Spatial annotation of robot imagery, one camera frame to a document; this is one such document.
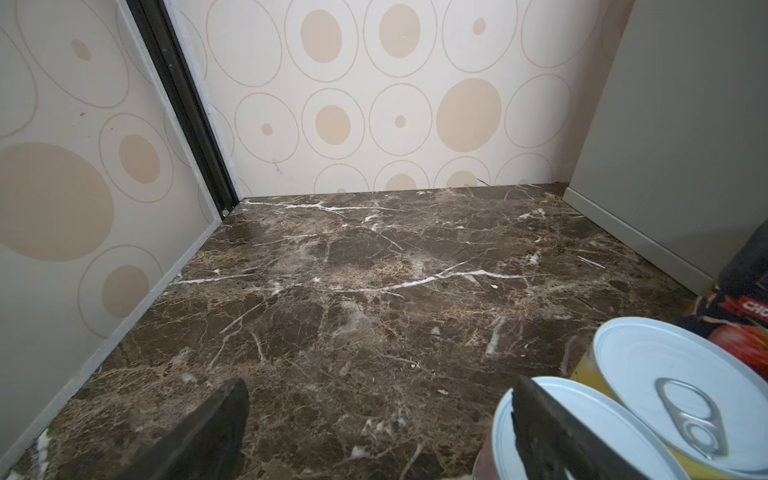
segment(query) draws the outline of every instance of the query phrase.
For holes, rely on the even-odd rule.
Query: wall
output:
[[[246,195],[569,180],[629,0],[168,0]]]
[[[765,18],[638,0],[566,195],[696,293],[768,217]]]
[[[132,28],[0,2],[0,475],[220,222]]]

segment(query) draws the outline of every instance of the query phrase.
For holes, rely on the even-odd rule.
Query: door frame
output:
[[[127,0],[179,125],[221,218],[239,197],[194,84],[164,0]]]

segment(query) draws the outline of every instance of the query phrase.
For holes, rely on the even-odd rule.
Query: patterned wallpaper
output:
[[[568,180],[630,0],[169,0],[245,195]]]
[[[0,0],[0,454],[214,221],[138,52],[114,0]]]

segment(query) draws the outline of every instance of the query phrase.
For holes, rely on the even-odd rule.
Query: yellow can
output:
[[[691,478],[768,479],[768,383],[698,335],[658,320],[613,319],[571,379],[634,413]]]

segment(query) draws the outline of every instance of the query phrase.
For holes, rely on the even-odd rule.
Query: white can lid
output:
[[[768,478],[768,383],[736,357],[685,329],[640,317],[605,323],[592,349],[621,403],[666,443],[722,472]],[[708,459],[680,434],[657,391],[659,378],[684,382],[710,397],[720,413],[725,455]],[[683,412],[699,418],[710,415],[707,401],[690,389],[667,384],[664,390]],[[702,432],[696,437],[710,440]]]
[[[534,381],[648,478],[688,479],[686,472],[653,432],[614,400],[567,379],[540,376]],[[526,478],[525,467],[515,446],[511,412],[510,389],[498,403],[492,433],[493,457],[501,480]]]

